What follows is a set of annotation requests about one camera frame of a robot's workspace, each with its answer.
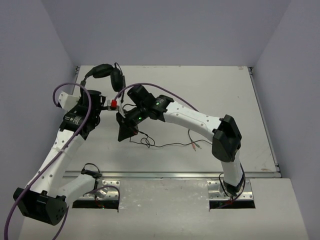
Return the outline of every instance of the thin wire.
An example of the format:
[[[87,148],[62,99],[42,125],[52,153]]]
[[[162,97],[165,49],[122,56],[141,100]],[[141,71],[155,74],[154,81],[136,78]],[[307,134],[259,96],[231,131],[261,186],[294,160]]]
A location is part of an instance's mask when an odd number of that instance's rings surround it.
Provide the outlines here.
[[[119,63],[115,62],[115,63],[114,63],[114,66],[116,67],[116,65],[118,65],[118,67],[119,67],[119,69],[120,69],[120,71],[121,71],[121,75],[123,75],[123,74],[124,74],[124,72],[122,71],[122,69],[121,69],[121,67],[120,67]]]
[[[150,148],[150,147],[163,148],[163,147],[172,146],[172,145],[189,146],[192,143],[197,143],[197,142],[202,142],[202,141],[206,142],[206,140],[200,139],[200,140],[197,140],[197,141],[194,141],[194,142],[189,142],[189,143],[173,142],[173,143],[167,143],[167,144],[158,146],[158,145],[156,145],[155,140],[152,137],[150,137],[148,134],[146,134],[146,133],[144,133],[142,131],[139,131],[139,133],[145,135],[146,137],[141,138],[140,142],[132,141],[132,138],[130,137],[129,142],[130,143],[134,143],[134,144],[139,144],[139,145],[145,145],[148,148]]]
[[[232,199],[233,199],[233,196],[229,196],[229,194],[226,192],[225,187],[224,187],[224,185],[223,185],[223,183],[222,183],[222,181],[221,181],[221,175],[222,175],[222,174],[224,174],[224,173],[220,173],[220,175],[219,175],[220,186],[222,187],[222,190],[223,190],[224,194],[227,195],[227,196],[232,200]]]
[[[134,84],[130,84],[129,86],[126,86],[124,87],[123,89],[121,89],[117,95],[114,97],[114,100],[117,100],[122,93],[124,93],[127,89],[130,89],[134,86],[137,86],[137,85],[147,85],[147,86],[152,86],[152,87],[155,87],[155,88],[158,88],[158,89],[161,89],[162,91],[165,91],[166,93],[168,94],[171,94],[172,96],[176,97],[177,99],[180,99],[182,102],[184,102],[185,104],[187,104],[190,108],[192,108],[193,110],[199,112],[194,106],[192,106],[189,102],[187,102],[186,100],[184,100],[182,97],[174,94],[173,92],[161,87],[161,86],[158,86],[156,84],[153,84],[153,83],[148,83],[148,82],[140,82],[140,83],[134,83]]]
[[[193,140],[192,140],[192,138],[191,138],[191,136],[190,136],[190,129],[188,129],[188,136],[189,136],[190,141],[191,141],[192,143],[195,143],[195,141],[193,141]],[[202,141],[204,141],[204,142],[206,142],[206,143],[208,143],[208,144],[212,145],[212,143],[211,143],[211,142],[209,142],[209,141],[207,141],[207,140],[205,140],[205,139],[202,139]]]
[[[84,169],[85,169],[85,167],[86,167],[86,166],[88,166],[88,165],[95,166],[95,167],[96,167],[96,169],[98,169],[98,172],[100,173],[100,169],[97,167],[97,165],[95,165],[94,163],[91,163],[91,162],[86,163],[86,164],[83,166],[83,170],[84,170]]]
[[[78,87],[80,87],[81,89],[84,90],[84,92],[86,93],[86,95],[88,97],[88,105],[89,105],[88,106],[88,111],[87,111],[87,113],[85,115],[85,118],[84,118],[83,122],[79,126],[79,128],[74,132],[74,134],[65,143],[65,145],[63,145],[63,147],[56,154],[56,156],[39,172],[39,174],[30,182],[30,184],[25,187],[25,189],[21,192],[21,194],[18,196],[18,198],[13,203],[13,205],[12,205],[10,211],[9,211],[9,214],[8,214],[8,216],[6,218],[5,225],[4,225],[4,233],[3,233],[4,240],[8,240],[9,239],[10,220],[11,220],[12,215],[14,214],[14,211],[15,211],[16,207],[18,206],[18,203],[22,200],[22,198],[25,196],[27,191],[30,190],[31,186],[40,178],[40,176],[60,157],[60,155],[63,153],[63,151],[69,146],[70,142],[79,134],[79,132],[85,126],[85,124],[86,124],[86,122],[87,122],[87,120],[89,118],[89,115],[90,115],[90,112],[91,112],[91,107],[92,107],[90,93],[88,92],[88,90],[84,86],[81,86],[78,83],[63,83],[63,84],[60,84],[59,86],[57,86],[55,88],[55,90],[53,91],[53,94],[52,94],[53,103],[58,107],[58,103],[56,101],[56,92],[57,92],[58,89],[60,89],[63,86],[66,86],[66,85],[75,85],[75,86],[78,86]]]
[[[125,106],[131,106],[131,107],[136,107],[136,105],[134,104],[131,104],[131,103],[126,103],[125,105],[122,106],[122,108],[124,109]]]

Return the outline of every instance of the black cable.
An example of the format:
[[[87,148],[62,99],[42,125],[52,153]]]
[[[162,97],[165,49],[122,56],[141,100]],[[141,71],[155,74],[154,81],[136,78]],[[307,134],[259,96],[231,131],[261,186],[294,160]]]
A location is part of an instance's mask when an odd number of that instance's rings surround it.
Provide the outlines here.
[[[126,103],[125,105],[123,105],[123,106],[122,106],[122,108],[124,109],[124,108],[125,108],[125,106],[135,107],[136,105],[134,105],[134,104],[130,104],[130,103]]]
[[[223,183],[222,183],[222,181],[221,181],[221,175],[222,175],[222,174],[224,174],[224,173],[220,173],[220,175],[219,175],[220,185],[221,185],[221,187],[222,187],[222,190],[223,190],[224,194],[232,200],[232,199],[233,199],[233,196],[229,196],[229,195],[228,195],[228,193],[227,193],[227,191],[225,190],[225,187],[224,187],[224,185],[223,185]]]
[[[120,69],[121,76],[124,78],[124,72],[122,71],[121,66],[119,65],[119,63],[115,62],[115,63],[114,63],[114,67],[117,68],[117,66],[118,66],[119,69]],[[125,99],[125,92],[122,93],[120,102],[123,103],[123,102],[124,102],[124,99]]]
[[[86,164],[83,166],[82,170],[85,170],[87,165],[95,166],[96,169],[98,169],[98,172],[100,173],[100,169],[97,167],[97,165],[95,165],[94,163],[91,163],[91,162],[86,163]]]
[[[191,136],[190,136],[190,129],[188,129],[188,136],[189,136],[189,139],[190,139],[190,141],[191,141],[192,143],[198,142],[198,141],[193,141],[193,140],[192,140],[192,138],[191,138]],[[211,142],[209,142],[209,141],[207,141],[207,140],[205,140],[205,139],[202,139],[202,141],[204,141],[204,142],[212,145]]]
[[[167,144],[158,146],[158,145],[156,145],[155,140],[152,137],[150,137],[148,134],[146,134],[146,133],[144,133],[142,131],[139,131],[139,133],[145,135],[146,137],[141,138],[140,142],[132,141],[132,139],[130,137],[129,142],[130,143],[134,143],[134,144],[145,145],[148,148],[150,148],[150,147],[163,148],[163,147],[171,146],[171,145],[188,146],[188,145],[191,145],[192,143],[197,143],[197,142],[201,142],[201,141],[207,142],[206,140],[200,139],[200,140],[193,141],[193,142],[190,142],[190,143],[173,142],[173,143],[167,143]]]
[[[117,65],[118,65],[118,67],[119,67],[119,69],[120,69],[120,71],[121,71],[121,75],[123,75],[123,74],[124,74],[124,72],[122,71],[122,69],[121,69],[121,67],[120,67],[119,63],[115,62],[115,63],[114,63],[115,68],[117,68]]]

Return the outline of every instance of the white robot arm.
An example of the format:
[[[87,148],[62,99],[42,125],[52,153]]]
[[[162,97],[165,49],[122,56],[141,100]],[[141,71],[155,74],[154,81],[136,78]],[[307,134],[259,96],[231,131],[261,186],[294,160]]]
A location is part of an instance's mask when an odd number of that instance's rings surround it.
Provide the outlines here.
[[[104,106],[106,98],[99,91],[89,90],[88,92],[92,108],[87,122],[68,147],[62,151],[59,158],[50,165],[18,203],[24,216],[56,225],[74,201],[97,188],[102,175],[89,170],[82,170],[81,175],[75,180],[62,187],[60,185],[76,151],[99,124],[99,115],[102,110],[118,110],[116,114],[116,120],[120,126],[118,141],[136,135],[138,124],[146,118],[180,125],[201,134],[212,142],[212,154],[221,161],[226,191],[233,196],[240,191],[244,180],[239,160],[242,137],[231,116],[213,117],[185,107],[164,95],[155,98],[142,85],[135,86],[128,92],[128,96],[137,107],[126,112],[123,112],[121,104],[117,105],[114,100],[108,101],[107,106]],[[59,107],[66,110],[67,113],[63,117],[55,142],[38,173],[57,153],[61,152],[64,144],[84,121],[84,116],[88,111],[88,97],[83,94],[81,97],[75,97],[63,92],[59,96]],[[22,188],[17,188],[13,198],[16,200],[22,191]]]
[[[218,118],[192,110],[160,95],[155,98],[142,85],[132,87],[127,95],[136,107],[117,113],[119,123],[118,141],[138,134],[138,124],[146,118],[180,125],[197,132],[212,142],[212,154],[221,161],[224,172],[224,185],[227,192],[236,196],[244,181],[239,159],[242,136],[233,117]]]
[[[217,130],[222,121],[224,121],[224,119],[205,115],[201,112],[192,110],[176,101],[171,102],[166,109],[167,112],[163,113],[166,123],[177,124],[190,129],[198,134],[201,134],[210,142],[213,141],[215,134],[217,134],[214,133],[214,130]],[[226,184],[231,186],[238,186],[243,177],[239,154],[240,151],[237,149],[234,156],[234,161],[225,162],[221,160],[224,173],[223,180]]]

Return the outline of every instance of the red connector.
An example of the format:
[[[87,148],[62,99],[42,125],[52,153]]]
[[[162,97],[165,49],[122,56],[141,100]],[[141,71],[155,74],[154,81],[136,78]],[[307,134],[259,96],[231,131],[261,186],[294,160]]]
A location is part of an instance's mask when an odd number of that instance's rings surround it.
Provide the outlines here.
[[[117,101],[112,99],[110,107],[111,107],[112,110],[117,109]]]

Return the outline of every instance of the black joint housing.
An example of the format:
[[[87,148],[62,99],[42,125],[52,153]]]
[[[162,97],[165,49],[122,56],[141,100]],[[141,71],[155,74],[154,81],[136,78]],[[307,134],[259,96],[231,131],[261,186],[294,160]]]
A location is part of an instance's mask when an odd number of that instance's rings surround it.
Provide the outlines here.
[[[225,181],[223,181],[223,185],[226,188],[226,191],[228,193],[230,193],[232,196],[236,197],[238,195],[238,192],[240,192],[241,186],[244,184],[244,180],[245,180],[245,176],[242,175],[241,181],[239,182],[239,184],[237,186],[232,186],[229,183],[226,183]]]
[[[242,136],[235,119],[225,115],[221,119],[218,129],[212,131],[212,154],[222,162],[230,163],[235,160],[235,155],[241,147]]]
[[[142,85],[132,87],[127,95],[137,107],[149,107],[156,100],[156,98]]]
[[[171,97],[165,95],[158,96],[150,108],[149,117],[153,120],[165,122],[164,113],[168,111],[168,105],[173,102],[174,100]]]
[[[17,200],[23,190],[18,187],[13,194],[13,199]],[[65,199],[65,196],[54,198],[47,196],[46,192],[38,193],[28,190],[19,201],[18,207],[23,216],[55,226],[67,211]]]

